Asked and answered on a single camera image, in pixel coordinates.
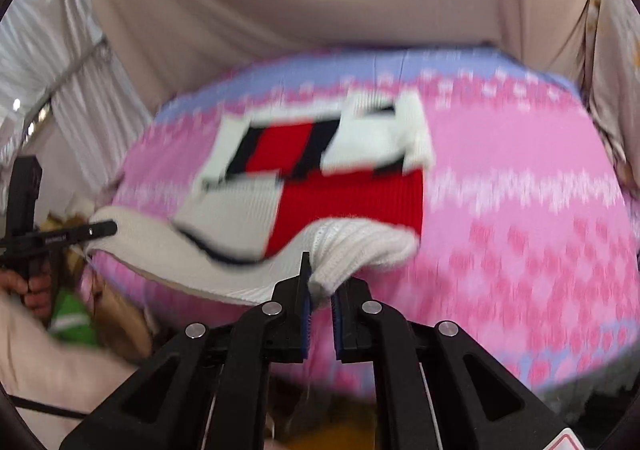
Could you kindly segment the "person's left hand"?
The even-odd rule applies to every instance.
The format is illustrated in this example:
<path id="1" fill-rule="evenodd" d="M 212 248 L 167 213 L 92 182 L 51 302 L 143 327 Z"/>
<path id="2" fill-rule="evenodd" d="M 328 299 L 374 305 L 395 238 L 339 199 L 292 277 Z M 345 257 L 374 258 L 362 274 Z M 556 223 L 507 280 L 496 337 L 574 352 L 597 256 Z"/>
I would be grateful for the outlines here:
<path id="1" fill-rule="evenodd" d="M 13 270 L 2 268 L 1 290 L 19 297 L 42 323 L 49 322 L 52 314 L 52 271 L 48 263 L 42 264 L 28 280 Z"/>

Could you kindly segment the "cream sleeved left forearm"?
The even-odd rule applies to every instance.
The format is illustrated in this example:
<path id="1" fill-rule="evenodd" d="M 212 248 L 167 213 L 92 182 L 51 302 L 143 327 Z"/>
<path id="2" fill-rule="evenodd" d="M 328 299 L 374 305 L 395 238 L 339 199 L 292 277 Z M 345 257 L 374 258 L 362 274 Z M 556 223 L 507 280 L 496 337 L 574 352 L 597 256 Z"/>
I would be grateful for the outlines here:
<path id="1" fill-rule="evenodd" d="M 89 413 L 136 371 L 104 349 L 63 344 L 1 295 L 1 384 L 10 395 Z"/>

